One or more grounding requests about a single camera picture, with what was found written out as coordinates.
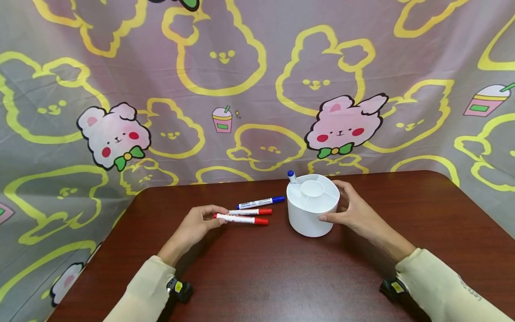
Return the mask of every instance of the straw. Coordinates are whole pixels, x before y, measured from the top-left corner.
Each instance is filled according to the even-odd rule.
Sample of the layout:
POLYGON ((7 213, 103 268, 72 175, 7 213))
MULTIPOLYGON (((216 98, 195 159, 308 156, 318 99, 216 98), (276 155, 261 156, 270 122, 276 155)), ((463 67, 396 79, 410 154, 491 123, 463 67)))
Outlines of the straw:
POLYGON ((511 90, 514 87, 515 87, 515 83, 511 83, 510 85, 506 86, 505 88, 501 89, 500 91, 501 92, 506 92, 506 91, 511 90))

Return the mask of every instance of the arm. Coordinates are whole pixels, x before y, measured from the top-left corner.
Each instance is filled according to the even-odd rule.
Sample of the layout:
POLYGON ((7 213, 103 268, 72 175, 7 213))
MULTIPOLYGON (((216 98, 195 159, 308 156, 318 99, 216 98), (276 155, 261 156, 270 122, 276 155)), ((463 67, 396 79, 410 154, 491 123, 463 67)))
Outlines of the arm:
POLYGON ((352 185, 339 180, 334 183, 347 207, 319 219, 350 227, 390 255, 397 263, 397 277, 433 322, 513 322, 444 262, 425 249, 415 248, 391 228, 352 185))
POLYGON ((213 205, 192 208, 157 256, 141 266, 104 322, 157 321, 168 302, 166 284, 174 277, 174 266, 209 230, 225 223, 224 219, 204 220, 204 216, 214 212, 228 210, 213 205))

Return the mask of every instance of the red cheek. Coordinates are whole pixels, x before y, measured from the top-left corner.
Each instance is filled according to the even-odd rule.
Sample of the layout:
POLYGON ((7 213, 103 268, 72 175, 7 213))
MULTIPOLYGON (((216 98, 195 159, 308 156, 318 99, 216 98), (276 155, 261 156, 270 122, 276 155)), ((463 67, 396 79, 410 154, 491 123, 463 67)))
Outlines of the red cheek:
POLYGON ((322 135, 317 136, 317 141, 318 142, 325 142, 325 141, 327 141, 328 138, 329 138, 329 136, 327 136, 325 134, 322 134, 322 135))
POLYGON ((103 150, 102 150, 102 156, 104 158, 107 158, 108 156, 111 155, 111 149, 108 148, 108 147, 105 147, 103 150))
POLYGON ((358 135, 363 134, 363 132, 365 132, 364 128, 355 129, 354 131, 352 131, 352 135, 356 137, 358 135))
POLYGON ((130 132, 129 137, 133 140, 137 140, 140 138, 140 136, 136 132, 130 132))

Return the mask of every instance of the pink bunny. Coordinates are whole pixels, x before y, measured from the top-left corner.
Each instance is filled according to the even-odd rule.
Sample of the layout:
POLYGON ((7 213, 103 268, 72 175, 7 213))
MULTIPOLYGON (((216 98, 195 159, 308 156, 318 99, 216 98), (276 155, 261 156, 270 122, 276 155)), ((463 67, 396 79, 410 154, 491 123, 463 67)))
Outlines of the pink bunny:
POLYGON ((388 101, 381 93, 354 105, 354 100, 343 95, 320 105, 317 121, 304 140, 307 147, 317 150, 318 158, 346 155, 375 134, 383 123, 379 110, 388 101))
POLYGON ((132 158, 143 159, 150 146, 150 132, 136 120, 136 109, 120 103, 104 109, 92 106, 77 120, 82 136, 88 141, 95 163, 109 170, 114 165, 122 171, 132 158))

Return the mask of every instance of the hand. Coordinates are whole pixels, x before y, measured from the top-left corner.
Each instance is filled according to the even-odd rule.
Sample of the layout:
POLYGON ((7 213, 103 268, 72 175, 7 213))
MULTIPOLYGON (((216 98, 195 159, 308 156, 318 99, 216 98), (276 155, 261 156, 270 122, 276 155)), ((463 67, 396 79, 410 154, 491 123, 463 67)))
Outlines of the hand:
POLYGON ((188 252, 193 245, 200 242, 208 231, 220 227, 226 222, 222 218, 204 220, 204 217, 213 213, 226 214, 228 212, 229 210, 215 205, 193 207, 184 217, 172 237, 161 248, 158 256, 163 262, 174 267, 181 256, 188 252))
POLYGON ((341 212, 320 216, 320 221, 348 226, 386 251, 396 262, 408 257, 415 250, 415 246, 391 228, 358 195, 350 183, 340 180, 334 180, 333 183, 339 188, 345 207, 341 208, 341 212))

